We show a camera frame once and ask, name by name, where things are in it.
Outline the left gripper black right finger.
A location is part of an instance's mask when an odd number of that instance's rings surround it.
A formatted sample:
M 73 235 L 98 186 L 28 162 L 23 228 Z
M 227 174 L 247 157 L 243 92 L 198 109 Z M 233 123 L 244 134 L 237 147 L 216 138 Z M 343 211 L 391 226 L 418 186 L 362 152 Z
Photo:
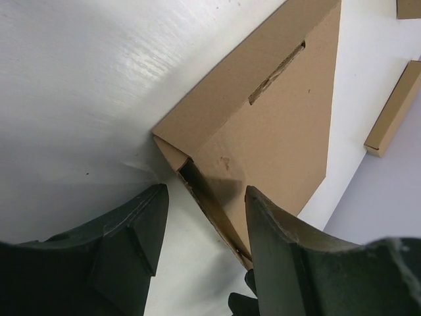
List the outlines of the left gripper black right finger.
M 419 315 L 420 240 L 358 245 L 322 232 L 245 192 L 261 315 Z

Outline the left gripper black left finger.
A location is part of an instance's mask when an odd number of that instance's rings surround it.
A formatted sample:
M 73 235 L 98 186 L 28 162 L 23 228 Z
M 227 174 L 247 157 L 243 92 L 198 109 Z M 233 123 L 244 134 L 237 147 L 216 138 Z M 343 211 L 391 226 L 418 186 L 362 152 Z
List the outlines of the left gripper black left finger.
M 155 184 L 45 241 L 1 244 L 2 315 L 143 315 L 169 194 Z

